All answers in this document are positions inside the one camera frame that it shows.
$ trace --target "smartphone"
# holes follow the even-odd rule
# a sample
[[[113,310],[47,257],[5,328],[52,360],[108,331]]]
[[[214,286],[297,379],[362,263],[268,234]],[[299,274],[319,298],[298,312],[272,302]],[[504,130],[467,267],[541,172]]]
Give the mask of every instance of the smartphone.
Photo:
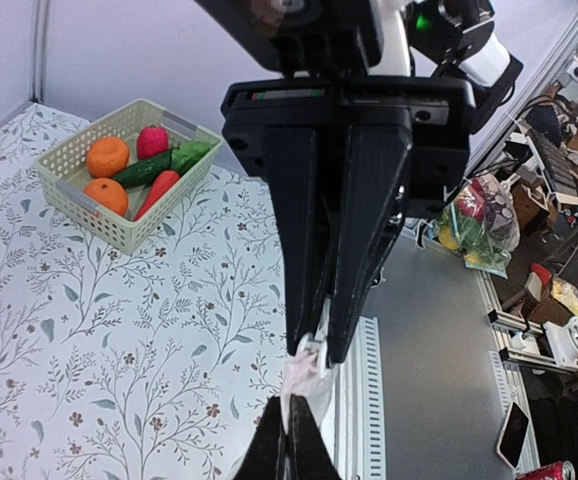
[[[496,447],[496,452],[500,458],[511,468],[518,466],[528,428],[529,417],[525,415],[517,403],[512,403],[507,411]]]

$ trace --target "tangerine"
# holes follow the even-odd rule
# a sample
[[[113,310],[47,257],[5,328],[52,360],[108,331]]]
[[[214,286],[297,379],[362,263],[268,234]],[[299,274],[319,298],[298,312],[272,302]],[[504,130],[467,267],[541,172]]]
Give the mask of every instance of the tangerine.
[[[101,138],[89,147],[87,168],[96,178],[111,178],[127,168],[130,156],[129,147],[121,138]]]
[[[85,187],[85,195],[90,196],[100,205],[107,207],[124,217],[129,208],[129,197],[125,189],[115,180],[97,178]]]

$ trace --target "carrot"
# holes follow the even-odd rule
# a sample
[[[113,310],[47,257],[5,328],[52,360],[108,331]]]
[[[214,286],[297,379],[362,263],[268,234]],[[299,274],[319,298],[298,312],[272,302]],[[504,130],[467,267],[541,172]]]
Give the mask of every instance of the carrot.
[[[178,175],[178,173],[173,170],[165,170],[160,175],[158,175],[156,181],[153,182],[153,186],[149,191],[149,195],[147,195],[147,198],[145,199],[145,203],[142,204],[142,207],[140,207],[140,210],[138,210],[138,214],[133,221],[137,222],[140,220],[140,218],[145,213],[147,213],[147,211],[153,207],[154,204],[160,200],[160,198],[162,198],[162,196],[167,193],[178,180],[180,180],[180,175]]]

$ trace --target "plastic basket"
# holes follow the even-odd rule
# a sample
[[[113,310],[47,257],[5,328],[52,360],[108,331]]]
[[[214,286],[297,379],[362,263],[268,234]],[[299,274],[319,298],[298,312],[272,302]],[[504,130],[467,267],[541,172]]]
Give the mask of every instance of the plastic basket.
[[[149,125],[162,125],[169,132],[170,148],[194,139],[207,142],[212,149],[185,174],[137,222],[127,220],[83,193],[92,177],[86,156],[93,142],[102,137],[122,138],[131,149],[130,163],[137,161],[136,140]],[[147,100],[137,100],[91,124],[86,130],[57,145],[36,162],[45,199],[62,213],[123,253],[132,254],[162,223],[164,218],[207,175],[224,140],[218,134],[196,126]],[[149,187],[128,189],[129,210],[133,218],[149,192]]]

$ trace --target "cucumber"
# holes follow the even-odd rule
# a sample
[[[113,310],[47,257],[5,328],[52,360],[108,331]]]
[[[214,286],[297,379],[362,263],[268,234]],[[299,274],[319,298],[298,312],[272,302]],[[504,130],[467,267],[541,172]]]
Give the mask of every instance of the cucumber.
[[[167,150],[155,157],[141,160],[129,165],[122,172],[116,174],[113,179],[124,188],[151,185],[158,175],[171,167],[171,150]]]

